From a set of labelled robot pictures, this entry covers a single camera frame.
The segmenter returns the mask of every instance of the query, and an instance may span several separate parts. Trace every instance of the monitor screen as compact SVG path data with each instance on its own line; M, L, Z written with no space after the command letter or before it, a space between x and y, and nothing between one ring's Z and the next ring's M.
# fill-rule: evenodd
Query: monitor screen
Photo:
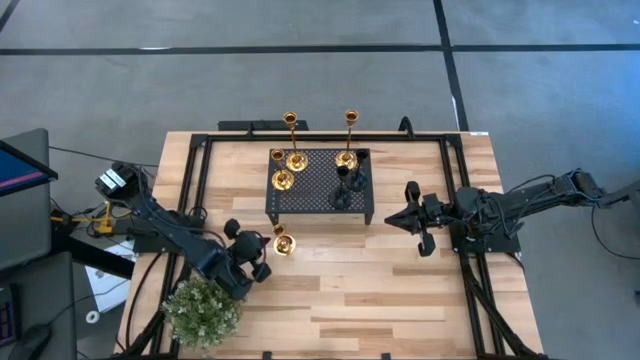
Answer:
M0 196L41 185L58 174L11 145L0 141Z

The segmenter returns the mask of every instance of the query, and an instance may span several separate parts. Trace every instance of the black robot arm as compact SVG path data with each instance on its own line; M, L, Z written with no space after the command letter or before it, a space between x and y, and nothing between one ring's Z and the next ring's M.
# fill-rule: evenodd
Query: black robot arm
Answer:
M271 274L266 263L256 261L262 256L269 238L255 231L240 231L240 224L231 219L225 225L227 237L236 240L231 247L227 249L216 241L203 239L197 234L203 231L180 224L171 212L156 202L147 185L147 177L131 164L114 163L96 179L96 190L107 200L131 209L138 218L152 224L162 236L180 248L185 260L198 273L209 281L215 281L234 299L244 298L253 283L240 265L250 262L254 267L254 279L258 282Z
M419 186L411 181L405 189L407 207L386 218L385 223L411 234L420 233L422 240L418 249L422 256L431 255L435 249L427 228L444 225L457 235L454 236L457 251L518 252L520 244L515 235L524 225L520 222L522 218L559 205L604 207L637 198L640 190L640 182L636 182L607 194L589 173L580 169L548 177L551 180L519 186L505 194L463 187L456 191L450 204L440 202L436 194L423 196L420 204Z

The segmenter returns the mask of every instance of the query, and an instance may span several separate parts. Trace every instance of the black mesh tray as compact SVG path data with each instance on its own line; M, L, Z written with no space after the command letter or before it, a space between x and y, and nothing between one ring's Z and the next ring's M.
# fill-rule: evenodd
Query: black mesh tray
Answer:
M346 149L301 149L309 158L309 166L304 171L292 172L295 176L293 187L278 191L271 184L271 177L277 171L276 163L269 156L269 174L267 176L267 201L265 212L272 224L278 223L279 214L364 214L365 223L371 222L373 215L373 178L371 176L371 153L360 169L369 179L369 185L362 192L351 192L351 206L345 210L335 209L329 204L329 193L340 185L336 174L336 155ZM283 149L285 159L293 149Z

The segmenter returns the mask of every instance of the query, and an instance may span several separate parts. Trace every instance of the wooden tabletop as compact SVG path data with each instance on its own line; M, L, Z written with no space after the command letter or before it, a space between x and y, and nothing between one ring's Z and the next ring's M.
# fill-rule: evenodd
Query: wooden tabletop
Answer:
M502 191L489 137L461 136L472 186ZM167 209L178 204L190 137L189 132L167 135L153 191ZM336 145L299 143L300 148L340 147ZM221 233L225 221L236 218L244 229L272 236L264 211L268 149L290 146L286 142L214 143L204 199L207 227ZM181 357L258 359L263 351L272 351L274 358L379 358L383 352L393 358L474 358L460 265L448 230L432 230L436 251L421 258L416 247L419 237L383 222L406 206L404 187L410 180L420 184L423 194L435 192L441 201L448 201L438 145L367 142L354 147L371 149L375 196L371 225L364 225L362 215L283 215L281 223L296 238L297 247L288 257L268 247L273 274L254 284L242 306L237 336L209 351L182 347ZM199 150L187 208L193 206L201 159ZM455 156L451 161L457 173ZM143 255L136 263L118 334L121 343L131 298L152 258ZM525 344L541 352L522 269L504 254L487 254L487 260L498 309ZM131 341L158 307L165 266L163 255L141 288ZM485 346L492 351L482 310L481 317ZM163 352L168 351L169 338L170 327L165 327Z

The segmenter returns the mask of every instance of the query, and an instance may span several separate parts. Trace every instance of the green plant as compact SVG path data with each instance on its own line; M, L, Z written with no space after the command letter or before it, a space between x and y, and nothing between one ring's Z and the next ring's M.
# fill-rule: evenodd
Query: green plant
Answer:
M238 331L239 305L217 285L192 278L178 284L162 309L175 339L185 346L208 348Z

